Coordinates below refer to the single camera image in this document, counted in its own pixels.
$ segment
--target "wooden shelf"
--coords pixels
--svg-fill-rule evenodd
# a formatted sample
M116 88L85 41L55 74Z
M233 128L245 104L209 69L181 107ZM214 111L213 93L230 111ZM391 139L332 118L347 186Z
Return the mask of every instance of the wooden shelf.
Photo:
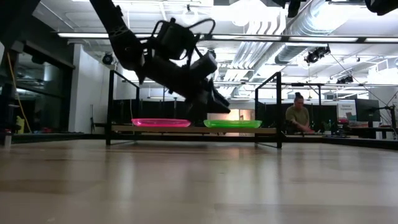
M276 128L158 128L137 127L126 125L113 125L112 131L140 131L150 133L253 133L253 134L276 134Z

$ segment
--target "pink tray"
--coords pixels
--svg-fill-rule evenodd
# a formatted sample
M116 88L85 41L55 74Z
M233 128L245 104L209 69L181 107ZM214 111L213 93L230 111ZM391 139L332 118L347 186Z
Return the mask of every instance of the pink tray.
M191 125L190 121L184 119L155 119L155 118L139 118L132 119L132 123L138 127L173 127L184 128Z

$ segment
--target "yellow cable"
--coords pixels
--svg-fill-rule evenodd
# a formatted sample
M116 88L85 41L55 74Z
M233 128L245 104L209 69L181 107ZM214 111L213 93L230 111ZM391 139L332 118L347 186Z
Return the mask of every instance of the yellow cable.
M10 54L9 54L9 53L7 53L7 58L8 58L8 65L10 66L10 72L11 72L11 76L12 76L12 82L13 82L13 84L14 84L15 91L17 92L18 103L19 103L19 106L21 107L22 115L24 116L24 119L25 119L25 121L26 121L27 129L29 129L29 132L32 134L32 130L30 129L29 122L28 122L27 119L26 119L25 112L24 112L24 109L23 109L23 107L22 107L21 100L19 99L19 93L18 93L18 91L17 91L17 83L15 82L14 71L13 71L13 69L12 69L11 58L10 58Z

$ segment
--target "green tray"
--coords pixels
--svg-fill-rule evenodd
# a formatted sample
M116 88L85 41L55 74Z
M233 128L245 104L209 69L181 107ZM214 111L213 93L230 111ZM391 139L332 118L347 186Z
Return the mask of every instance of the green tray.
M205 120L208 128L258 128L262 121Z

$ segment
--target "window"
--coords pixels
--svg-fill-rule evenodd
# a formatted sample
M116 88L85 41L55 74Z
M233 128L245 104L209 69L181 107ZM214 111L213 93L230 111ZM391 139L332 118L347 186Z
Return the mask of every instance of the window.
M54 133L66 131L62 122L62 100L29 90L17 88L27 122L33 133ZM21 109L14 110L14 120L17 116L24 119ZM24 133L29 129L25 121Z
M65 94L63 70L29 54L19 55L16 82L25 88L34 88L51 95Z

